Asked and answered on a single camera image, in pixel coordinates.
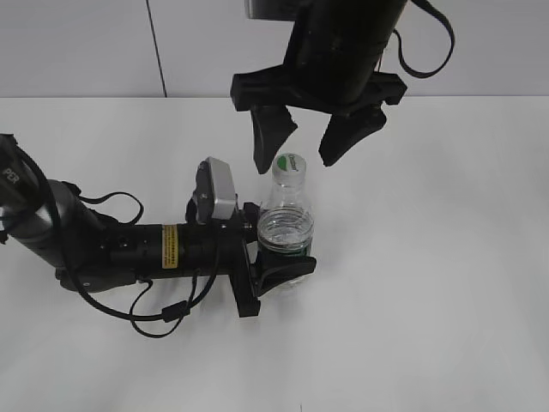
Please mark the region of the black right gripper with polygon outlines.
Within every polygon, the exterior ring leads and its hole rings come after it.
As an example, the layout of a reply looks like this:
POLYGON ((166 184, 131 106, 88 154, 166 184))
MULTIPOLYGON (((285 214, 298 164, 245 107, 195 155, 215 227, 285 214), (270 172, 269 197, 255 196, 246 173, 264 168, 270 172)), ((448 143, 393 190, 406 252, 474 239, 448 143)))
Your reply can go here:
POLYGON ((250 111, 253 160, 260 174, 270 169, 298 128, 286 106, 335 114, 318 150, 325 166, 333 166, 385 126, 378 104, 396 105, 407 91, 398 75, 376 70, 394 30, 394 26, 295 25, 281 64, 232 77, 235 109, 250 111))

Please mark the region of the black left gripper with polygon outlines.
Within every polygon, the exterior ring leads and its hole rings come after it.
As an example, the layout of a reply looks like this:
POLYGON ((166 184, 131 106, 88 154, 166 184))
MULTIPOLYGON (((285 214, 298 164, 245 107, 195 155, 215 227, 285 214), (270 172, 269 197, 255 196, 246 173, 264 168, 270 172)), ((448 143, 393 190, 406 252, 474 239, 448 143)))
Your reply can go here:
POLYGON ((190 200, 185 211, 184 269, 199 270, 208 279, 190 307, 197 306, 213 287, 218 276, 227 276, 231 283, 238 315, 241 318, 259 314, 261 297, 280 285, 314 272, 317 260, 310 256, 294 256, 259 250, 255 261, 255 292, 252 286, 253 263, 248 245, 257 241, 256 225, 259 206, 246 202, 236 208, 231 218, 213 218, 200 224, 198 207, 190 200))

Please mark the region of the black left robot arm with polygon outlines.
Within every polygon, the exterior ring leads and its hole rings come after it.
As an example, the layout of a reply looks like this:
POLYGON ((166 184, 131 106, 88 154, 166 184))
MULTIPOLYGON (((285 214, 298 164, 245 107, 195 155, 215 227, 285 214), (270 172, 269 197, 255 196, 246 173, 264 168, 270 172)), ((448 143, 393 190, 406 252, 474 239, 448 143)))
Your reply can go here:
POLYGON ((227 276, 240 317, 255 317, 260 298, 316 268, 313 257, 248 253, 259 208, 238 204, 230 167, 202 161, 182 224, 127 222, 95 210, 69 182, 48 179, 10 134, 1 137, 1 237, 15 239, 55 270, 85 301, 138 282, 227 276))

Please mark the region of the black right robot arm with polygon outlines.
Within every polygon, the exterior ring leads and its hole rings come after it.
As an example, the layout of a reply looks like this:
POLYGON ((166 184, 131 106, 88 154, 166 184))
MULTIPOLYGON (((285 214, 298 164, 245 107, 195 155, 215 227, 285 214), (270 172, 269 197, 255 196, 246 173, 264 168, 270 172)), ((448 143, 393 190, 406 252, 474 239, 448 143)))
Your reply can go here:
POLYGON ((233 76, 232 102, 251 115, 260 174, 297 128, 292 107, 329 114, 318 150, 326 167, 385 126, 382 105, 398 104, 407 87, 375 67, 404 6, 312 1, 298 12, 282 64, 233 76))

